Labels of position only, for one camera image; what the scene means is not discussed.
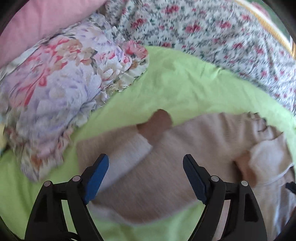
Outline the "beige knitted sweater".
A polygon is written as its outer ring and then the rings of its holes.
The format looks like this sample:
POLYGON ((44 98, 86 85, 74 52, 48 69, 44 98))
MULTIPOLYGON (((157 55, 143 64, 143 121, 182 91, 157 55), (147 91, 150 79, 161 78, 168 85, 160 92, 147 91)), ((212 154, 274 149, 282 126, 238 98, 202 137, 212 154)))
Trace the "beige knitted sweater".
POLYGON ((207 204, 216 181, 225 185, 225 195, 215 238, 225 235, 230 202, 241 192, 246 204, 258 203, 268 240, 295 212, 287 139, 257 113, 203 114, 173 126, 160 109, 146 123, 82 140, 76 151, 80 171, 106 155, 106 174, 88 206, 117 223, 143 225, 207 204))

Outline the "pastel floral pillow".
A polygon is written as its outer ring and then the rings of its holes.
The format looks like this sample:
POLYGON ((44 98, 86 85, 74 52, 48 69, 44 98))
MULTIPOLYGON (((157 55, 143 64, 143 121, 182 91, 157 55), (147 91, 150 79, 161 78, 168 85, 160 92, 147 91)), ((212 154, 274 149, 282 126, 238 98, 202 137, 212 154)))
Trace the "pastel floral pillow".
POLYGON ((40 181, 61 165, 73 131, 148 65, 144 46, 93 14, 2 68, 1 124, 24 175, 40 181))

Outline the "green bed sheet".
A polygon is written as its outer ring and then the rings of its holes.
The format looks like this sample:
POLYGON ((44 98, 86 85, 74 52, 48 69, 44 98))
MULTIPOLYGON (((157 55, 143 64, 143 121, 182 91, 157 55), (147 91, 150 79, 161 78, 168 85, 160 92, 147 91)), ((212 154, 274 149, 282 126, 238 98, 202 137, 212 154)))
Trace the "green bed sheet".
MULTIPOLYGON (((178 125, 203 113, 259 113, 287 137, 295 164, 295 117, 268 94, 229 71, 194 56, 161 47, 147 47, 149 67, 130 87, 112 95, 74 131, 64 162, 47 180, 69 181, 79 173, 76 143, 101 132, 146 121, 157 109, 170 113, 178 125)), ((1 218, 23 238, 37 194, 44 182, 31 182, 20 170, 11 150, 1 157, 1 218)), ((187 240, 203 211, 203 204, 171 218, 144 226, 93 220, 105 240, 187 240)))

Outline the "floral rose duvet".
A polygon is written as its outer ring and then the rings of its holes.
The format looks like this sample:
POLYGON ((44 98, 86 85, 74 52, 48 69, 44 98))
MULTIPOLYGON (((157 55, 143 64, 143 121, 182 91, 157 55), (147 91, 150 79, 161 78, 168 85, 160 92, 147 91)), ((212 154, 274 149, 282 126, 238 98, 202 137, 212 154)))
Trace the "floral rose duvet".
POLYGON ((127 40, 172 48, 232 71, 295 112, 295 59, 235 1, 107 1, 102 14, 127 40))

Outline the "gold framed picture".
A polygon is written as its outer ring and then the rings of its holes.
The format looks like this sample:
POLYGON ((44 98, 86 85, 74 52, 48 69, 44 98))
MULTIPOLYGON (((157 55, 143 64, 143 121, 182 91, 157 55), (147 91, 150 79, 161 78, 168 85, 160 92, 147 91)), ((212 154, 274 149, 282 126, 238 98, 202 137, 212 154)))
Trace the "gold framed picture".
POLYGON ((248 1, 236 1, 236 3, 243 6, 245 9, 250 11, 259 20, 262 27, 264 27, 270 34, 272 34, 277 41, 287 49, 291 56, 295 59, 295 43, 293 40, 289 41, 280 29, 270 20, 266 15, 263 14, 258 8, 256 8, 248 1))

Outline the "pink quilt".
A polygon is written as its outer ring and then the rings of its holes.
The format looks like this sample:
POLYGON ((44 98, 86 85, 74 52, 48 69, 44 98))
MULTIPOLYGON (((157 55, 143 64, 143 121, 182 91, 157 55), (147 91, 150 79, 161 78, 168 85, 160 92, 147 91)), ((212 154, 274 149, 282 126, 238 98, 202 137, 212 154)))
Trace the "pink quilt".
POLYGON ((1 66, 5 66, 39 40, 79 22, 105 1, 28 1, 1 33, 1 66))

